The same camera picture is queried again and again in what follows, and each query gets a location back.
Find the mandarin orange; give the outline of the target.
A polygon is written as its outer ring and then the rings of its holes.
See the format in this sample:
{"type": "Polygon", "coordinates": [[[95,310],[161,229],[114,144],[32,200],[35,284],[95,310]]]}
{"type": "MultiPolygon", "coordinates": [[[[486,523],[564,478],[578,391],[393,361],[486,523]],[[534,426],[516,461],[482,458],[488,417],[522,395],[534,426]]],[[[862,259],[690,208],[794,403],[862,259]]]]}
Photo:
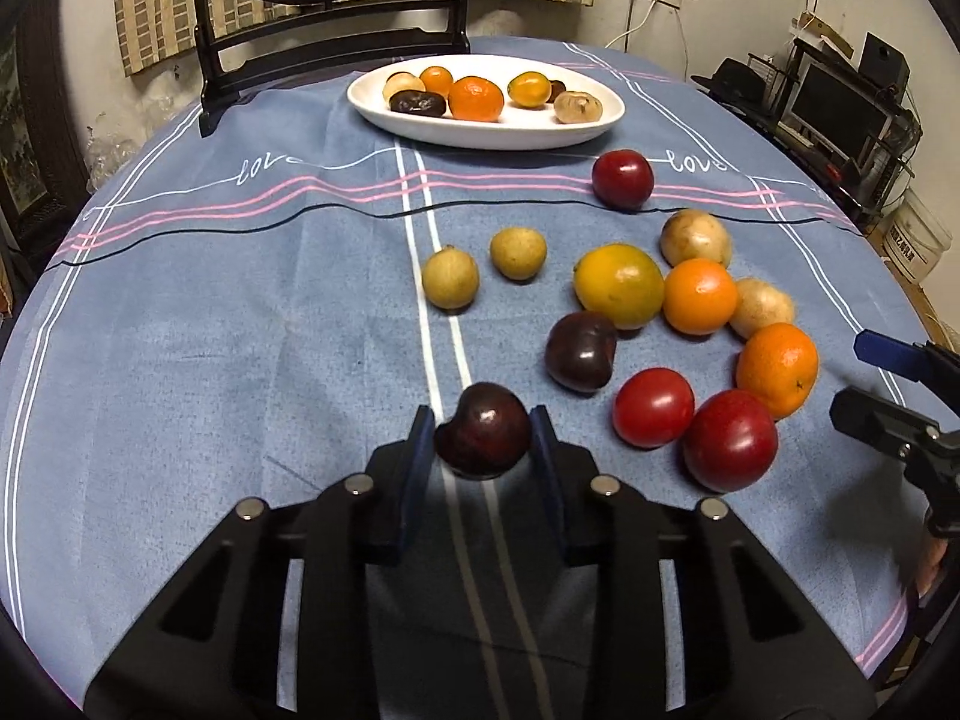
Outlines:
{"type": "Polygon", "coordinates": [[[778,322],[760,328],[745,342],[734,380],[779,421],[802,408],[818,371],[818,349],[811,337],[792,323],[778,322]]]}
{"type": "Polygon", "coordinates": [[[448,108],[456,121],[496,122],[503,107],[505,95],[501,88],[482,76],[464,76],[449,91],[448,108]]]}

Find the beige potato fruit front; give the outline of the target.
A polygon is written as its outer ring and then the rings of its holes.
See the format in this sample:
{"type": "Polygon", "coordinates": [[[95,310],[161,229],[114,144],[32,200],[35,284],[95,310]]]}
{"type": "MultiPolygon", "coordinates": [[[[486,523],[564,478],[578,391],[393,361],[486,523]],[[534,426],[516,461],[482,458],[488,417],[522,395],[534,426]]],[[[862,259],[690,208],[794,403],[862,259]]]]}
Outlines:
{"type": "Polygon", "coordinates": [[[748,340],[768,325],[796,320],[793,298],[768,281],[742,278],[736,282],[736,288],[737,307],[729,325],[740,338],[748,340]]]}

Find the beige potato fruit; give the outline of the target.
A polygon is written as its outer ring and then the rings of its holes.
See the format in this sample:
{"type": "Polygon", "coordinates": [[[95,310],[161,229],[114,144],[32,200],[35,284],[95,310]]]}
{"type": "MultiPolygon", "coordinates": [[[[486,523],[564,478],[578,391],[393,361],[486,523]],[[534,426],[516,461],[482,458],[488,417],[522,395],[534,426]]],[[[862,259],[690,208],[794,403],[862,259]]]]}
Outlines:
{"type": "Polygon", "coordinates": [[[729,325],[740,338],[748,340],[768,325],[796,320],[793,298],[768,281],[742,278],[736,282],[736,288],[737,307],[729,325]]]}
{"type": "Polygon", "coordinates": [[[716,216],[684,208],[675,211],[665,222],[659,249],[672,266],[687,260],[706,259],[727,268],[732,262],[734,243],[716,216]]]}

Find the large red plum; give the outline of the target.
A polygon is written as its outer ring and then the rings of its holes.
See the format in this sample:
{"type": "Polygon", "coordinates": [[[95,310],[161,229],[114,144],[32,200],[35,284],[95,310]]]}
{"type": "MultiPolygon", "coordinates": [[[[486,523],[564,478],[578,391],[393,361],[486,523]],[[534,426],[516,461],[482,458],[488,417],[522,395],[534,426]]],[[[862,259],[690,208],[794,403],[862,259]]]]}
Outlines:
{"type": "Polygon", "coordinates": [[[708,398],[682,440],[686,471],[716,493],[735,493],[770,470],[779,449],[776,424],[755,395],[732,388],[708,398]]]}

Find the smooth small orange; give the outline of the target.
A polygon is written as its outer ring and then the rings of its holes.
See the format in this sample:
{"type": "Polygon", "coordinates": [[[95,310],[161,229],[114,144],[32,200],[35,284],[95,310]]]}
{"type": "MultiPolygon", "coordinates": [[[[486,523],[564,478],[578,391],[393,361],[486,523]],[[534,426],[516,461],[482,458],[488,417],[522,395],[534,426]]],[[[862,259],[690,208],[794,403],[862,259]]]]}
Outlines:
{"type": "Polygon", "coordinates": [[[718,262],[688,259],[665,278],[664,312],[670,327],[684,335],[711,335],[732,319],[739,304],[737,286],[718,262]]]}

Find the red tomato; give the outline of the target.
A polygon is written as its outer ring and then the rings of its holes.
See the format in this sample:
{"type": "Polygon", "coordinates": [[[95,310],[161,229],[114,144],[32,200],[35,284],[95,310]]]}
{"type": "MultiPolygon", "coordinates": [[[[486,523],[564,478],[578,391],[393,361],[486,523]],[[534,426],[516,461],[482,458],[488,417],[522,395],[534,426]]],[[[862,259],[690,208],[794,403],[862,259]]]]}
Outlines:
{"type": "Polygon", "coordinates": [[[651,450],[680,439],[695,414],[690,383],[674,369],[649,367],[615,395],[612,424],[626,444],[651,450]]]}

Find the dark cherry front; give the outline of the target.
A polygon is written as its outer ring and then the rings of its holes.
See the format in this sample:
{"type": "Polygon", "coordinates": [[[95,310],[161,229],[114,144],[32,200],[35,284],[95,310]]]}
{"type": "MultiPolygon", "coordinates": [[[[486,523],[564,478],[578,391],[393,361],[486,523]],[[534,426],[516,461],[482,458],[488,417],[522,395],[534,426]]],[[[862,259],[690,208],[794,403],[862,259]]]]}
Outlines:
{"type": "Polygon", "coordinates": [[[493,382],[472,383],[460,394],[454,415],[434,429],[436,455],[459,476],[494,479],[523,460],[532,424],[523,402],[493,382]]]}

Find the dark cherry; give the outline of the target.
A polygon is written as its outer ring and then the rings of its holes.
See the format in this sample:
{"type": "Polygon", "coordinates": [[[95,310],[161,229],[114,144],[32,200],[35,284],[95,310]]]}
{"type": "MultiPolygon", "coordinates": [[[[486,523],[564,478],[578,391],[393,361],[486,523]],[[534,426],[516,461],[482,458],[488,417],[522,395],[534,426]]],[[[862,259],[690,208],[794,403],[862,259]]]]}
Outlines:
{"type": "Polygon", "coordinates": [[[612,320],[592,310],[562,317],[545,344],[545,369],[562,387],[594,395],[612,379],[619,333],[612,320]]]}
{"type": "Polygon", "coordinates": [[[460,394],[454,415],[434,429],[436,455],[459,476],[494,479],[523,460],[532,424],[523,402],[493,382],[472,383],[460,394]]]}

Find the dark cherry back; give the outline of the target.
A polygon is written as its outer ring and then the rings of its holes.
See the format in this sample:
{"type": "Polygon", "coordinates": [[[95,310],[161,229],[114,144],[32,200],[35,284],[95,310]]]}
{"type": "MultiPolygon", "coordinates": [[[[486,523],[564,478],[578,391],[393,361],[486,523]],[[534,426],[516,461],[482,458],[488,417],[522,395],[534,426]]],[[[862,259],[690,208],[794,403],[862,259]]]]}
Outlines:
{"type": "Polygon", "coordinates": [[[545,369],[562,387],[594,395],[612,379],[619,333],[612,320],[592,310],[562,317],[545,344],[545,369]]]}

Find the large beige round fruit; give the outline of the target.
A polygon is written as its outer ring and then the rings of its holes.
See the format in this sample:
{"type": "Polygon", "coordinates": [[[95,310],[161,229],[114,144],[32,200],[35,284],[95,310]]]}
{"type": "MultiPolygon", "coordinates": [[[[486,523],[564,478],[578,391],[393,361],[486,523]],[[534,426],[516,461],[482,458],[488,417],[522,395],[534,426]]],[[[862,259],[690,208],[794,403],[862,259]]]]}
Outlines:
{"type": "Polygon", "coordinates": [[[553,99],[553,115],[562,124],[592,124],[602,119],[604,106],[584,91],[563,91],[553,99]]]}

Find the small longan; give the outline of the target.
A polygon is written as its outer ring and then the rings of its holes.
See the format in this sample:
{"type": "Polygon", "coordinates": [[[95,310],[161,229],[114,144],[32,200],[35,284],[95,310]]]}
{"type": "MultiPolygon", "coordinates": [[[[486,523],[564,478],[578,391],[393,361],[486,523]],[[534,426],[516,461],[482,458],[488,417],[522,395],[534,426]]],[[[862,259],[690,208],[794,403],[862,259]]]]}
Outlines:
{"type": "Polygon", "coordinates": [[[490,259],[503,277],[518,283],[534,280],[547,260],[547,241],[532,227],[505,227],[490,241],[490,259]]]}
{"type": "Polygon", "coordinates": [[[466,309],[480,288],[477,262],[464,250],[443,247],[421,268],[421,288],[425,298],[438,309],[466,309]]]}

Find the dark maroon mangosteen fruit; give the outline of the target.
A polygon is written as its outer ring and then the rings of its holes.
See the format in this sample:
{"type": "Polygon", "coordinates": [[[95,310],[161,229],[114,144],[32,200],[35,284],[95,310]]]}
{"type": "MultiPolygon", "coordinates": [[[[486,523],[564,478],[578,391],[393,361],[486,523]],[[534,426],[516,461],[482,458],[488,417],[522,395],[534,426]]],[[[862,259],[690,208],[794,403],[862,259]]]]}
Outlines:
{"type": "Polygon", "coordinates": [[[553,104],[555,103],[556,98],[560,96],[560,94],[565,93],[566,85],[565,83],[560,82],[560,80],[551,80],[550,84],[551,84],[551,88],[550,88],[550,96],[548,96],[548,102],[550,104],[553,104]]]}

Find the yellow orange citrus fruit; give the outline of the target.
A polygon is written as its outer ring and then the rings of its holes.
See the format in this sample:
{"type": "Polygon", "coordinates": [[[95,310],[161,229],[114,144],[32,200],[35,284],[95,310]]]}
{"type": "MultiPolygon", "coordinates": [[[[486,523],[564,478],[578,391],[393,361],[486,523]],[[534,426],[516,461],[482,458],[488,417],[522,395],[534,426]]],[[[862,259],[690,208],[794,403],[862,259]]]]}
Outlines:
{"type": "Polygon", "coordinates": [[[540,109],[551,99],[553,85],[540,71],[523,71],[508,83],[509,100],[523,109],[540,109]]]}

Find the orange persimmon fruit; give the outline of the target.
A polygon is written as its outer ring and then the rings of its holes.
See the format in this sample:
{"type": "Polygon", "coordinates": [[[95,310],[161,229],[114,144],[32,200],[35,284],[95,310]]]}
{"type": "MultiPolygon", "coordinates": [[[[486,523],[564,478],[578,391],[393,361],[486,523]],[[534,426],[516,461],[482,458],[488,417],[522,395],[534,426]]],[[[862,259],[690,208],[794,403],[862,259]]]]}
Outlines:
{"type": "Polygon", "coordinates": [[[443,98],[447,98],[454,85],[454,76],[446,67],[432,65],[420,73],[420,82],[430,93],[441,94],[443,98]]]}

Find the large dark wrinkled fruit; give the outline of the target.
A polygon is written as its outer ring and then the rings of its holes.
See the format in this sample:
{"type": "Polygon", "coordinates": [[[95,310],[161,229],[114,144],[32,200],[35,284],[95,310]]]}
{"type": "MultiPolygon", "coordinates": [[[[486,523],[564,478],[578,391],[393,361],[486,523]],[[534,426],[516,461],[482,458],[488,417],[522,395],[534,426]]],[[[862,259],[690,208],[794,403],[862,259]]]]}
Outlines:
{"type": "Polygon", "coordinates": [[[444,117],[448,112],[448,101],[443,94],[432,91],[402,89],[389,98],[389,109],[397,114],[444,117]]]}

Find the yellow pale pear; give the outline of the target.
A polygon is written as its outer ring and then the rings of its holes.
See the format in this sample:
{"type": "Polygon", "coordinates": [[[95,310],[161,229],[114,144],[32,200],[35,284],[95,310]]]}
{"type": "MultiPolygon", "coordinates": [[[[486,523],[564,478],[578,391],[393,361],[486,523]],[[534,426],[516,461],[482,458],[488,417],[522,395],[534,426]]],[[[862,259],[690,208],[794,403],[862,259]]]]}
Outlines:
{"type": "Polygon", "coordinates": [[[384,82],[382,87],[382,98],[388,103],[396,94],[402,91],[416,91],[421,93],[427,87],[420,76],[413,75],[408,71],[396,71],[384,82]]]}

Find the white bucket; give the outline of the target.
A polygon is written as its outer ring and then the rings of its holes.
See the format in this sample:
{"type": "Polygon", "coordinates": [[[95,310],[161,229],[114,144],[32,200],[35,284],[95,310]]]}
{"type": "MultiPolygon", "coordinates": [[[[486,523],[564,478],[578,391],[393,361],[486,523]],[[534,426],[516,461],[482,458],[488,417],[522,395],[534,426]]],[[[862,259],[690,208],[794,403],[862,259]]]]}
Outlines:
{"type": "Polygon", "coordinates": [[[921,284],[952,247],[950,229],[908,188],[889,216],[882,252],[908,283],[921,284]]]}

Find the computer monitor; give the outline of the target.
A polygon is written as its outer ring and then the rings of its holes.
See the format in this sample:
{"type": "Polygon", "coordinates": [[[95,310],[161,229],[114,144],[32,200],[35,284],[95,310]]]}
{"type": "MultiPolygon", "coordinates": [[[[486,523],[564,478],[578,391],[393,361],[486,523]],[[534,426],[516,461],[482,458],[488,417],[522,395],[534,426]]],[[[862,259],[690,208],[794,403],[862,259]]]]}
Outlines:
{"type": "Polygon", "coordinates": [[[848,75],[804,57],[789,91],[781,122],[864,169],[892,126],[893,114],[848,75]]]}

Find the beige potato fruit back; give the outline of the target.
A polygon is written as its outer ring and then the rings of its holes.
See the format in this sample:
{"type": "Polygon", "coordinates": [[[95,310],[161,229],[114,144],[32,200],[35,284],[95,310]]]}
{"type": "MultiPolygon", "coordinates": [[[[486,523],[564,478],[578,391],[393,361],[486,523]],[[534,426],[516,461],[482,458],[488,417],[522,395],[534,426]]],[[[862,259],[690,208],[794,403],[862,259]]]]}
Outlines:
{"type": "Polygon", "coordinates": [[[716,216],[684,208],[675,211],[665,222],[659,249],[672,266],[687,260],[706,259],[727,268],[732,262],[734,243],[716,216]]]}

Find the black speaker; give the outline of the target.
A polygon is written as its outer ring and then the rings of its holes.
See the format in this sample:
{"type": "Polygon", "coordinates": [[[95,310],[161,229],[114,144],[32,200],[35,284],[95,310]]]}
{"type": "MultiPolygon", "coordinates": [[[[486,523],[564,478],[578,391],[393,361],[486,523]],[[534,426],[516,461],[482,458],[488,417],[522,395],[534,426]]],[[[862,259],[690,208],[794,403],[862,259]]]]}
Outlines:
{"type": "Polygon", "coordinates": [[[859,73],[885,91],[896,104],[905,98],[910,81],[907,57],[872,32],[867,32],[864,39],[859,73]]]}

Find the green yellow citrus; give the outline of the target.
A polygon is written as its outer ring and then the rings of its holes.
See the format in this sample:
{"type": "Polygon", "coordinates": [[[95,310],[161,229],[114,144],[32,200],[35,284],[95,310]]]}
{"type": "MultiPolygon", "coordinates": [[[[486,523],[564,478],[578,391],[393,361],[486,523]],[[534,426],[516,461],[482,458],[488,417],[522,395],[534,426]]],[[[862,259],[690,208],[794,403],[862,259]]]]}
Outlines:
{"type": "Polygon", "coordinates": [[[584,309],[606,316],[617,330],[636,332],[661,312],[665,281],[644,250],[614,242],[576,262],[573,289],[584,309]]]}

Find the blue striped tablecloth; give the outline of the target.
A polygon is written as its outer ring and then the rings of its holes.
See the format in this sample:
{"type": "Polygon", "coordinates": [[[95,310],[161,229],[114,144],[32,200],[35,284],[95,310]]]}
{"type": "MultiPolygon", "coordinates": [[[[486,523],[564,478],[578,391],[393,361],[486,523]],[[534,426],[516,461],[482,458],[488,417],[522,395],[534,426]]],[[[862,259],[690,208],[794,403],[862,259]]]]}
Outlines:
{"type": "Polygon", "coordinates": [[[674,449],[630,449],[609,394],[576,397],[542,362],[576,305],[574,264],[611,242],[656,252],[681,208],[726,223],[734,275],[786,291],[820,355],[811,398],[778,427],[775,465],[734,511],[863,670],[900,639],[926,502],[828,418],[857,385],[949,419],[854,355],[864,328],[923,336],[885,265],[781,151],[644,60],[530,39],[473,50],[612,88],[626,112],[608,144],[656,172],[644,210],[597,202],[598,143],[402,142],[364,122],[335,78],[266,89],[208,137],[195,110],[178,115],[94,195],[39,278],[2,358],[2,601],[71,699],[231,505],[319,494],[402,439],[418,406],[447,418],[480,380],[545,405],[560,437],[649,499],[692,505],[674,449]],[[525,283],[490,259],[513,226],[547,241],[525,283]],[[421,288],[448,245],[480,271],[454,312],[421,288]]]}

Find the red plum near plate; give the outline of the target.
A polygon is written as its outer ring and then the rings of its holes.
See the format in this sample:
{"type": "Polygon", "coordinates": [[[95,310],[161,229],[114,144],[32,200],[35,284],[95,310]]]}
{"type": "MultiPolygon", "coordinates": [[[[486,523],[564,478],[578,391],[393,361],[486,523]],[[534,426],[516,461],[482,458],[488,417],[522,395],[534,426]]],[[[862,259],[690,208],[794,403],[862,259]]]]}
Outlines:
{"type": "Polygon", "coordinates": [[[651,164],[634,149],[602,153],[592,166],[592,190],[613,210],[638,213],[654,190],[651,164]]]}

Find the white oval plate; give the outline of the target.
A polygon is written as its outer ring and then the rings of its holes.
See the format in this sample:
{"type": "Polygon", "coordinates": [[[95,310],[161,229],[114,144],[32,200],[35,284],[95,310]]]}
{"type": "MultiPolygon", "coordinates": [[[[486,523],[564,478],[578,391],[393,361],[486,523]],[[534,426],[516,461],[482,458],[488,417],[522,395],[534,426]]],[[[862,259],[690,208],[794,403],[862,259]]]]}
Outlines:
{"type": "Polygon", "coordinates": [[[397,137],[485,151],[580,145],[610,132],[626,112],[617,93],[579,71],[496,54],[384,65],[353,80],[347,99],[397,137]]]}

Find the dark framed painting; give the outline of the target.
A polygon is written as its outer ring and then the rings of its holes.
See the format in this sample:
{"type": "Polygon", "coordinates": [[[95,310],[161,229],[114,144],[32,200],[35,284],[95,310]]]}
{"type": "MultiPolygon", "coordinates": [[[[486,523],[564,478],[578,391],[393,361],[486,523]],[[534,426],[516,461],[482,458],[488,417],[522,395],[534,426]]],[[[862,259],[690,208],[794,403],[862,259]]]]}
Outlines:
{"type": "Polygon", "coordinates": [[[88,199],[59,21],[26,13],[2,39],[2,211],[20,241],[63,236],[88,199]]]}

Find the round goldfish screen stand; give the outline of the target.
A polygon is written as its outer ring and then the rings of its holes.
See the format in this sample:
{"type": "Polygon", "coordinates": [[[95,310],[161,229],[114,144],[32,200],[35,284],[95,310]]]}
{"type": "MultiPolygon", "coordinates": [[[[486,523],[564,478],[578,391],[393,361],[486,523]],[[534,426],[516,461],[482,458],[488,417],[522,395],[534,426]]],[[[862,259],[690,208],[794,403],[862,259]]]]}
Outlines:
{"type": "Polygon", "coordinates": [[[202,137],[212,135],[223,114],[248,89],[259,89],[272,83],[311,75],[316,71],[370,64],[374,60],[423,55],[467,54],[467,7],[469,0],[260,0],[272,5],[290,5],[296,15],[283,20],[267,21],[242,28],[226,36],[217,36],[213,28],[212,9],[208,0],[194,0],[195,52],[202,71],[199,130],[202,137]],[[288,29],[322,25],[335,20],[360,16],[402,13],[402,11],[439,11],[448,14],[441,31],[423,28],[387,29],[387,31],[355,32],[325,37],[274,54],[245,60],[236,70],[224,70],[221,53],[231,47],[275,36],[288,29]]]}

